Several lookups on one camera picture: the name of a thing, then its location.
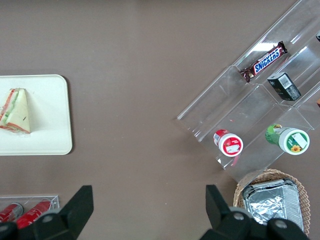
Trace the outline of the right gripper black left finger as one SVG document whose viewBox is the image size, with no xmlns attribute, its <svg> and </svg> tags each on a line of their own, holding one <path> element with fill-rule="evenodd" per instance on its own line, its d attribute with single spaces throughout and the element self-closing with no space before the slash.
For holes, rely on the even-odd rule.
<svg viewBox="0 0 320 240">
<path fill-rule="evenodd" d="M 47 213 L 19 229 L 15 222 L 0 224 L 2 240 L 76 240 L 94 211 L 93 188 L 83 185 L 58 213 Z"/>
</svg>

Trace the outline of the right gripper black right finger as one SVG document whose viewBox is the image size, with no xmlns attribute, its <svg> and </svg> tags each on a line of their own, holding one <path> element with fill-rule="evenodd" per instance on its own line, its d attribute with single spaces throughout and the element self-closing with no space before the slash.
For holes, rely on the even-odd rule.
<svg viewBox="0 0 320 240">
<path fill-rule="evenodd" d="M 211 228 L 202 240 L 307 240 L 308 236 L 292 221 L 272 218 L 262 225 L 239 210 L 230 210 L 217 186 L 207 185 L 205 207 Z"/>
</svg>

